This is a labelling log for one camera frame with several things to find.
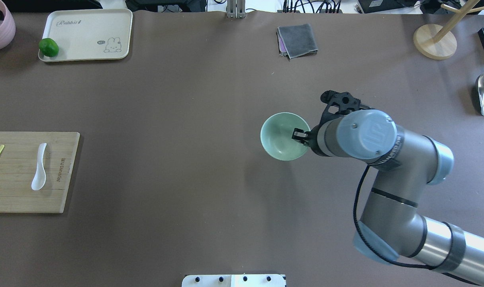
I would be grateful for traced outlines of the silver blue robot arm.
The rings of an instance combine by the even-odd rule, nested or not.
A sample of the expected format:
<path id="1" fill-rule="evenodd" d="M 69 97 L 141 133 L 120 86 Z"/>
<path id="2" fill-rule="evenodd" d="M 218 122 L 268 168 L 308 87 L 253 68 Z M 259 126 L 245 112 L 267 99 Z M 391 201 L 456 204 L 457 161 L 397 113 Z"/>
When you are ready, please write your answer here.
<path id="1" fill-rule="evenodd" d="M 390 265 L 484 286 L 484 238 L 418 214 L 426 185 L 443 182 L 453 170 L 451 149 L 348 92 L 328 90 L 320 100 L 326 108 L 319 124 L 311 131 L 295 128 L 291 138 L 320 156 L 365 162 L 359 188 L 368 169 L 377 169 L 360 219 L 360 190 L 353 206 L 355 229 L 369 252 Z"/>

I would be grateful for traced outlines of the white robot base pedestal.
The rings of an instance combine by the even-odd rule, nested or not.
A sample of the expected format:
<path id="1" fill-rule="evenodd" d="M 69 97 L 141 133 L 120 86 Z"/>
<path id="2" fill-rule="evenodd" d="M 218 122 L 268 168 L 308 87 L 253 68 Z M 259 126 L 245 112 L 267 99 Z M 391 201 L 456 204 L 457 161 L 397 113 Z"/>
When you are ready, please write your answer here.
<path id="1" fill-rule="evenodd" d="M 286 287 L 287 280 L 281 274 L 214 274 L 187 275 L 182 287 Z"/>

